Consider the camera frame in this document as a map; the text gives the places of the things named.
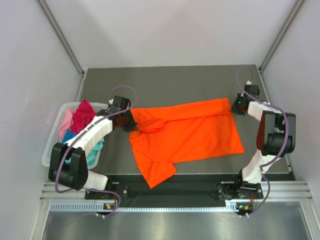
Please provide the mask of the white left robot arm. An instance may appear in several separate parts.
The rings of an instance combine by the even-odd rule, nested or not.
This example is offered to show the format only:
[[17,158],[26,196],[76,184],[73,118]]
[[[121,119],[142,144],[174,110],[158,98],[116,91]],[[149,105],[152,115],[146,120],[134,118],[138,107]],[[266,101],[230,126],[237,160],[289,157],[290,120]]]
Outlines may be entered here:
[[114,129],[121,128],[125,133],[137,130],[130,109],[119,112],[99,113],[75,137],[65,143],[56,143],[52,147],[48,178],[54,182],[57,193],[71,190],[88,189],[96,191],[102,198],[109,198],[114,191],[108,183],[106,175],[92,172],[88,169],[87,155]]

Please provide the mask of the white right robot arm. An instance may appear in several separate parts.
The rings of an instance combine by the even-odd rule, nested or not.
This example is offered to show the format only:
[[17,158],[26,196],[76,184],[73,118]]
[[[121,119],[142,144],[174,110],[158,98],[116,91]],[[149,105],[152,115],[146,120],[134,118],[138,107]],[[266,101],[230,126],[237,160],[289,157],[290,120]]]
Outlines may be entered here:
[[258,192],[265,173],[271,165],[296,146],[296,122],[294,113],[283,113],[266,102],[250,100],[239,93],[231,111],[237,115],[250,115],[259,121],[256,137],[257,150],[249,164],[240,170],[233,185],[233,192],[239,198]]

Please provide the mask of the orange t shirt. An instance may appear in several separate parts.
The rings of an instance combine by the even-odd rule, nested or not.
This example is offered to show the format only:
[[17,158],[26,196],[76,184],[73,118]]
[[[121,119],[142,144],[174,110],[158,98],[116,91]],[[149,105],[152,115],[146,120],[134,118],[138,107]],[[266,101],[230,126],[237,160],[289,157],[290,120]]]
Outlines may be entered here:
[[227,98],[131,112],[138,130],[129,142],[151,189],[172,177],[177,163],[245,152]]

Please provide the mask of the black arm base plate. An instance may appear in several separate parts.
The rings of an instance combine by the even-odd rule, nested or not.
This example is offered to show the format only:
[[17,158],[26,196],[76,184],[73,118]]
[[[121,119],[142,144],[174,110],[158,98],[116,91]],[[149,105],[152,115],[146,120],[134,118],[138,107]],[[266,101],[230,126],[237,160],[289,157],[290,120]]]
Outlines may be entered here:
[[165,182],[150,188],[144,182],[111,182],[105,189],[116,192],[123,200],[153,196],[196,196],[214,200],[249,200],[250,198],[261,200],[264,198],[259,183],[241,188],[233,182]]

